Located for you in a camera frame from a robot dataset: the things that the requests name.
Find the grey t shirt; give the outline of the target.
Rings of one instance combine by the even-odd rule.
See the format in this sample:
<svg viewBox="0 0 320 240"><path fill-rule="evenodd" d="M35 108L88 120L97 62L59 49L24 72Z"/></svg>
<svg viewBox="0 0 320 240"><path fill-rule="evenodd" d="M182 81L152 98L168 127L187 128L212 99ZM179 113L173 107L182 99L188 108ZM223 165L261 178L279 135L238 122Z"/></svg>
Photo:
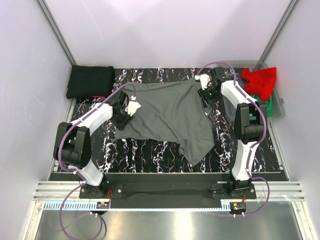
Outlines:
<svg viewBox="0 0 320 240"><path fill-rule="evenodd" d="M179 153L193 166L214 147L212 122L205 114L201 88L193 77L167 83L134 83L141 107L116 139L156 140L179 144Z"/></svg>

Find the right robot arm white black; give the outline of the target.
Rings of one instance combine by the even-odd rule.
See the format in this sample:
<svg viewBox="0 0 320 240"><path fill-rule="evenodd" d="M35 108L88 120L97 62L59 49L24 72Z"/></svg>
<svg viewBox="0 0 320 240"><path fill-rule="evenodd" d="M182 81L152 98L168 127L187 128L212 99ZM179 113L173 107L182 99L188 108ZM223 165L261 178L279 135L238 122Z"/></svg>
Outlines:
<svg viewBox="0 0 320 240"><path fill-rule="evenodd" d="M255 192L252 165L256 150L267 133L267 104L248 95L236 78L228 78L223 67L215 67L209 74L198 73L195 80L200 82L198 94L206 107L217 98L225 97L235 108L233 132L237 139L237 152L234 166L227 183L220 188L212 187L211 192L218 199L226 196L242 199Z"/></svg>

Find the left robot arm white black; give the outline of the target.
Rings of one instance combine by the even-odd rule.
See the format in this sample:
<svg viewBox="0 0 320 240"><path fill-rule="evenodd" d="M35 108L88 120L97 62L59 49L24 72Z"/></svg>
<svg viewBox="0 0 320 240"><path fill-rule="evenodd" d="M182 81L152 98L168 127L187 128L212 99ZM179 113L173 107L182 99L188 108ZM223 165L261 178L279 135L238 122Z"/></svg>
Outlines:
<svg viewBox="0 0 320 240"><path fill-rule="evenodd" d="M80 177L82 191L97 198L111 195L106 176L93 163L91 136L106 121L124 130L139 108L136 97L121 90L96 103L82 117L58 125L53 158L62 170Z"/></svg>

